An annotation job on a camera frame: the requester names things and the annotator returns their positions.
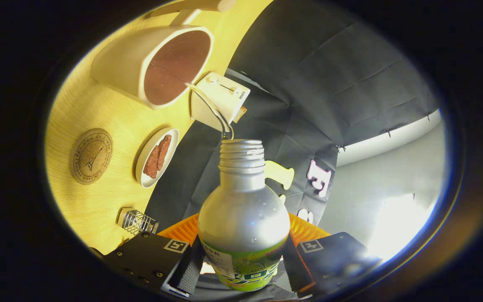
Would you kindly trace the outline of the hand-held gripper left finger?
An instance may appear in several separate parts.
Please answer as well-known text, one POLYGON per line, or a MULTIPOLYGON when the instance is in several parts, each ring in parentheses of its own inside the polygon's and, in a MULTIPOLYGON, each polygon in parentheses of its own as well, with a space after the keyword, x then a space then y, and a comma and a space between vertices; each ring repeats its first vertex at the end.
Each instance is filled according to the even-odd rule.
POLYGON ((144 213, 119 213, 116 224, 132 237, 100 258, 127 279, 183 299, 195 294, 205 258, 194 214, 159 232, 144 213))

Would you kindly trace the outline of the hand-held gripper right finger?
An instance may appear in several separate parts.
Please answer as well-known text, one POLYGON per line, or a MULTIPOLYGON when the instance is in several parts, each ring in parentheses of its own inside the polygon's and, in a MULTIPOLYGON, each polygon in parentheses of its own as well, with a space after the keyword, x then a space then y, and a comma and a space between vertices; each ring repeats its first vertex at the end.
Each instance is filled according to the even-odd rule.
POLYGON ((363 279, 383 263, 346 232, 329 234, 293 214, 283 261, 299 297, 333 294, 363 279))

